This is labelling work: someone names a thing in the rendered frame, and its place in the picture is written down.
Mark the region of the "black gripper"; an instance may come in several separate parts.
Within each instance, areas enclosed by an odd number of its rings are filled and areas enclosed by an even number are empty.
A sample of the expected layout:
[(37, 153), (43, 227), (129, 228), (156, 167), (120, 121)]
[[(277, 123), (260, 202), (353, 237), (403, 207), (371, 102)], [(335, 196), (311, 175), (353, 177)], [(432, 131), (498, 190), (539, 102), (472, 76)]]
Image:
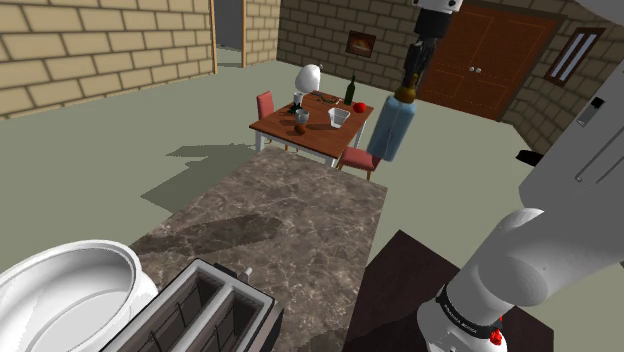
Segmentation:
[(409, 46), (404, 62), (405, 73), (402, 82), (403, 87), (412, 88), (414, 86), (414, 76), (423, 76), (423, 72), (427, 69), (433, 53), (435, 52), (438, 39), (446, 35), (452, 16), (453, 13), (444, 13), (428, 9), (420, 10), (414, 28), (414, 32), (418, 35), (419, 41)]

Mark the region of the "blue bottle with brown cap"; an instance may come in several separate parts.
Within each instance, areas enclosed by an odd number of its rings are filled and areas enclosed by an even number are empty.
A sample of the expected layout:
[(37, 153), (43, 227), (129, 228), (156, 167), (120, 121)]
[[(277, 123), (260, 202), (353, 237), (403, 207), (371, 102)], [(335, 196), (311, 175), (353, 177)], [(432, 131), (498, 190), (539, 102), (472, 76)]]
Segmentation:
[(388, 162), (394, 160), (415, 116), (417, 79), (418, 75), (413, 74), (407, 86), (400, 86), (387, 97), (367, 146), (372, 156)]

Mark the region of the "brown double door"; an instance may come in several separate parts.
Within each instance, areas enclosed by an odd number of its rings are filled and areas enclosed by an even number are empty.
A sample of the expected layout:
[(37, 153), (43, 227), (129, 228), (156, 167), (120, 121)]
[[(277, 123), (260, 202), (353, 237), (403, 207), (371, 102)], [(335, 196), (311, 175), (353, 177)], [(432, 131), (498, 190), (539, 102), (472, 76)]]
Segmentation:
[(465, 0), (438, 42), (418, 98), (501, 119), (562, 22), (554, 13)]

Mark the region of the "red chair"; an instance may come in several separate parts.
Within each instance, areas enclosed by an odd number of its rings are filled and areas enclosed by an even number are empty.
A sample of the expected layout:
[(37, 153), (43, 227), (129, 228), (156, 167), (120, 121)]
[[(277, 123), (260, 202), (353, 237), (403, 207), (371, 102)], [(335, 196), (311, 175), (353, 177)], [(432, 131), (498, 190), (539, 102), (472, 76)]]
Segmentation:
[(266, 118), (275, 112), (272, 93), (266, 91), (256, 97), (258, 119)]
[(336, 168), (341, 170), (344, 166), (349, 166), (358, 170), (364, 170), (367, 173), (367, 179), (370, 179), (380, 161), (380, 158), (367, 153), (365, 150), (347, 147), (340, 157)]

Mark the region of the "wooden dining table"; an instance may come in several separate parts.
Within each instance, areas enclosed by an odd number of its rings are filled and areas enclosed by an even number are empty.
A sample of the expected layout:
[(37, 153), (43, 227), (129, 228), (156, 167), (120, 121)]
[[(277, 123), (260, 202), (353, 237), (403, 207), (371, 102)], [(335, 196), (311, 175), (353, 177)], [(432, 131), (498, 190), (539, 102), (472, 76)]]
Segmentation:
[(374, 108), (356, 109), (339, 97), (320, 91), (320, 65), (304, 66), (295, 80), (290, 104), (250, 125), (255, 149), (260, 152), (271, 140), (322, 158), (334, 166), (344, 150), (356, 148)]

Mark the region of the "narrow brown-framed window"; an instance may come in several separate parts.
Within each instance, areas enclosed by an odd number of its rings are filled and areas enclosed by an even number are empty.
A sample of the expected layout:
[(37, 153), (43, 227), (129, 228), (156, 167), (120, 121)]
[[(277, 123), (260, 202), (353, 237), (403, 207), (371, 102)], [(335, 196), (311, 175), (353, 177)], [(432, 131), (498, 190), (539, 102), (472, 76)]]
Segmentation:
[(604, 31), (604, 27), (577, 28), (544, 75), (544, 79), (564, 86)]

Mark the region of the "dark robot stand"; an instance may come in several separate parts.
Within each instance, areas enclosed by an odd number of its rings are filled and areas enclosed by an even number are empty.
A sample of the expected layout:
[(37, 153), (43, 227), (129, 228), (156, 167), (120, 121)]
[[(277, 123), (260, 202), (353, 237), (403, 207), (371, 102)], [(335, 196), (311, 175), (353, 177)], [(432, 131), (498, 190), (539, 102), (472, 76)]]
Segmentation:
[(417, 309), (457, 272), (397, 231), (365, 269), (342, 352), (427, 352)]

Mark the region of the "silver two-slot toaster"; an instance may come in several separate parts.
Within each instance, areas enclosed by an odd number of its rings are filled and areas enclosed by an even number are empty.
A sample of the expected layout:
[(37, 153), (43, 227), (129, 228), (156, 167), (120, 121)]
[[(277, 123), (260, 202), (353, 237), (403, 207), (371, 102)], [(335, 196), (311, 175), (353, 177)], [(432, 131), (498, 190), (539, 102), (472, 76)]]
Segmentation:
[(251, 274), (195, 259), (99, 352), (271, 352), (284, 307)]

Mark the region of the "white round pot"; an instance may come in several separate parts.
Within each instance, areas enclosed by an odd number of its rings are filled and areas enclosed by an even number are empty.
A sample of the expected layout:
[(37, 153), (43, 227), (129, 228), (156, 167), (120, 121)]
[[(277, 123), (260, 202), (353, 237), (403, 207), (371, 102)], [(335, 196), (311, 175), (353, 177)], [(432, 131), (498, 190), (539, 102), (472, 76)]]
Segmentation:
[(0, 273), (0, 352), (99, 352), (157, 294), (121, 243), (47, 249)]

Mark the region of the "dark framed wall picture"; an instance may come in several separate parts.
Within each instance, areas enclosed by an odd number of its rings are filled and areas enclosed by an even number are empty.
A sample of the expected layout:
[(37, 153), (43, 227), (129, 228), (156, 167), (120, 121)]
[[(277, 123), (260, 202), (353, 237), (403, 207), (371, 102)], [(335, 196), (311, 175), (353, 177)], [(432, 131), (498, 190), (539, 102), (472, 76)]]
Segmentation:
[(370, 58), (373, 53), (376, 37), (371, 34), (351, 30), (348, 35), (345, 51), (349, 54)]

